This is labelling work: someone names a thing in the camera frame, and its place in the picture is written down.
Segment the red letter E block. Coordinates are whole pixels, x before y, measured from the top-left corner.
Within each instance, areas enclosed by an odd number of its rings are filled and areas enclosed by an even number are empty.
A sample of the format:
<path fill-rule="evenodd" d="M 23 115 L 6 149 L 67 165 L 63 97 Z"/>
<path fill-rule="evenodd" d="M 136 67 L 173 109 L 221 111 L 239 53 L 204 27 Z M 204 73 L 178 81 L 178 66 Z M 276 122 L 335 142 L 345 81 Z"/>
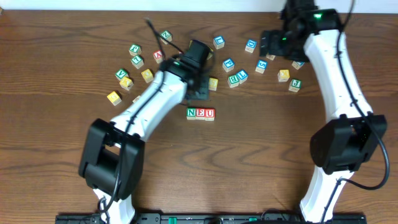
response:
<path fill-rule="evenodd" d="M 195 119 L 197 120 L 204 120 L 205 119 L 205 111 L 204 108 L 197 108 L 195 113 Z"/>

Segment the green letter N block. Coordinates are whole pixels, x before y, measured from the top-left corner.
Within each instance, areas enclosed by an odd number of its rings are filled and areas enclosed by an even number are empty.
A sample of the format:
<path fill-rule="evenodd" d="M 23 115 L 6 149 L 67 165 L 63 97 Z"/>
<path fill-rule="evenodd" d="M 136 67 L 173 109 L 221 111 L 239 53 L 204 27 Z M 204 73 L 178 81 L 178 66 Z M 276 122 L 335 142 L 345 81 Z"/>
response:
<path fill-rule="evenodd" d="M 195 120 L 196 119 L 196 109 L 195 108 L 187 108 L 186 117 L 188 120 Z"/>

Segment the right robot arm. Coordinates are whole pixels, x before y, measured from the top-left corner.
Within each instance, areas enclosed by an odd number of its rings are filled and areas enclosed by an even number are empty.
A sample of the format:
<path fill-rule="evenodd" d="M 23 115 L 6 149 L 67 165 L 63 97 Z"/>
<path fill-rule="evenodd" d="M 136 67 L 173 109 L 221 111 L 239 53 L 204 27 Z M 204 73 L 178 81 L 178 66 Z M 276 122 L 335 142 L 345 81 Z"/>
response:
<path fill-rule="evenodd" d="M 359 87 L 346 47 L 347 23 L 336 10 L 288 0 L 280 18 L 280 30 L 262 33 L 260 54 L 308 62 L 314 69 L 326 123 L 310 140 L 315 169 L 300 211 L 307 223 L 326 223 L 345 184 L 377 147 L 384 147 L 387 121 L 373 113 Z"/>

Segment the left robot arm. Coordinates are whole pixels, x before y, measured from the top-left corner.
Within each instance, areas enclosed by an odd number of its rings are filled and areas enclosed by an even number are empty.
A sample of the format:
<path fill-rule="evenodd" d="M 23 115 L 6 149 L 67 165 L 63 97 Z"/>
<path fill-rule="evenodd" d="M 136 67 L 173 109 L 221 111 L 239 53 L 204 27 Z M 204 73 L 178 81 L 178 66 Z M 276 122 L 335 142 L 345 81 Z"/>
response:
<path fill-rule="evenodd" d="M 78 174 L 98 197 L 101 223 L 131 223 L 132 193 L 142 176 L 145 143 L 183 100 L 208 99 L 206 62 L 211 47 L 193 40 L 186 52 L 164 60 L 140 98 L 110 121 L 89 127 Z"/>

